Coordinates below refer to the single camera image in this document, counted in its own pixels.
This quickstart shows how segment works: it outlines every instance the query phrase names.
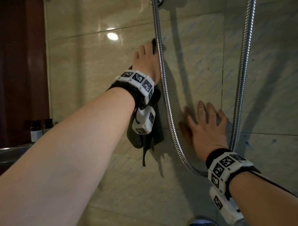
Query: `hand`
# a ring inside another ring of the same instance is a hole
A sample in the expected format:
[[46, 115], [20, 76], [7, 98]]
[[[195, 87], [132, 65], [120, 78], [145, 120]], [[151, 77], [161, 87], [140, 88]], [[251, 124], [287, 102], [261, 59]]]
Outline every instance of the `hand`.
[[139, 51], [134, 53], [132, 69], [150, 76], [154, 81], [154, 85], [159, 82], [158, 56], [157, 54], [153, 55], [151, 42], [146, 42], [145, 46], [140, 46]]
[[226, 141], [226, 126], [229, 119], [225, 116], [222, 110], [218, 111], [221, 119], [219, 125], [216, 125], [216, 111], [214, 106], [208, 102], [207, 111], [209, 121], [206, 120], [205, 105], [203, 101], [198, 103], [198, 118], [197, 124], [189, 115], [189, 110], [185, 106], [184, 114], [186, 125], [179, 123], [181, 132], [187, 143], [195, 150], [198, 157], [206, 161], [208, 155], [218, 148], [228, 148]]

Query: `person's left hand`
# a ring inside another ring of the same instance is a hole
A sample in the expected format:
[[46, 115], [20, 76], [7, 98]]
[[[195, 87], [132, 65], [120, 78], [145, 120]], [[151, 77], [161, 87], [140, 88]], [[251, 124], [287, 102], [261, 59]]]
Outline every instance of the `person's left hand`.
[[154, 81], [154, 85], [159, 82], [160, 72], [158, 56], [157, 54], [153, 55], [151, 42], [146, 42], [144, 46], [139, 47], [139, 51], [134, 53], [132, 69], [150, 76]]

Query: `black bottle cap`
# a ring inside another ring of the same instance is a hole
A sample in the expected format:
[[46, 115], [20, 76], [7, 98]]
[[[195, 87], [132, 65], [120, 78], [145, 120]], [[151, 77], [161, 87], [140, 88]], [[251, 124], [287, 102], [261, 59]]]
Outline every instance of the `black bottle cap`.
[[51, 118], [45, 119], [44, 120], [44, 124], [45, 125], [52, 125], [53, 124], [53, 120]]
[[32, 127], [40, 127], [40, 126], [41, 126], [40, 120], [32, 121]]

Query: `finger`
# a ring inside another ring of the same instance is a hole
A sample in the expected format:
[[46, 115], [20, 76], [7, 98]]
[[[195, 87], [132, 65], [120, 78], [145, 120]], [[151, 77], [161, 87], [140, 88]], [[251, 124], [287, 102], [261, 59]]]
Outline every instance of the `finger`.
[[139, 58], [139, 52], [138, 51], [135, 51], [134, 52], [133, 62], [135, 62], [138, 58]]
[[209, 115], [208, 125], [216, 127], [216, 111], [213, 104], [208, 102], [206, 108]]
[[145, 47], [144, 46], [140, 46], [139, 47], [139, 57], [145, 55]]
[[152, 43], [150, 41], [146, 42], [146, 44], [145, 44], [145, 54], [153, 55]]
[[221, 122], [219, 123], [219, 127], [221, 127], [224, 131], [226, 130], [226, 126], [228, 125], [229, 119], [228, 117], [224, 114], [223, 110], [218, 111], [218, 116], [221, 119]]
[[186, 107], [186, 106], [184, 107], [184, 115], [185, 115], [186, 124], [188, 125], [190, 130], [193, 131], [197, 127], [197, 124], [195, 123], [195, 121], [193, 120], [191, 115], [189, 114], [188, 107]]
[[179, 123], [179, 127], [180, 127], [181, 133], [182, 133], [184, 139], [186, 140], [186, 142], [188, 143], [188, 145], [190, 147], [193, 147], [193, 142], [192, 142], [192, 139], [191, 139], [192, 134], [189, 131], [189, 129], [185, 126], [184, 123]]
[[199, 101], [197, 109], [198, 109], [199, 124], [204, 126], [207, 124], [207, 122], [206, 122], [205, 105], [203, 101], [201, 100]]

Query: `person's right arm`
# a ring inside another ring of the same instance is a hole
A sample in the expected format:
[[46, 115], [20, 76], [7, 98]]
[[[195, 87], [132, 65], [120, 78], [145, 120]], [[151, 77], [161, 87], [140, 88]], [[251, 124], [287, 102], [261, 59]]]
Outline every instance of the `person's right arm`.
[[[225, 135], [228, 118], [219, 110], [221, 122], [217, 126], [215, 108], [211, 103], [207, 103], [207, 122], [204, 108], [204, 103], [200, 101], [199, 123], [196, 123], [185, 107], [186, 124], [180, 123], [179, 126], [189, 145], [206, 161], [212, 151], [228, 148]], [[231, 180], [229, 190], [249, 225], [298, 225], [298, 198], [265, 180], [243, 172]]]

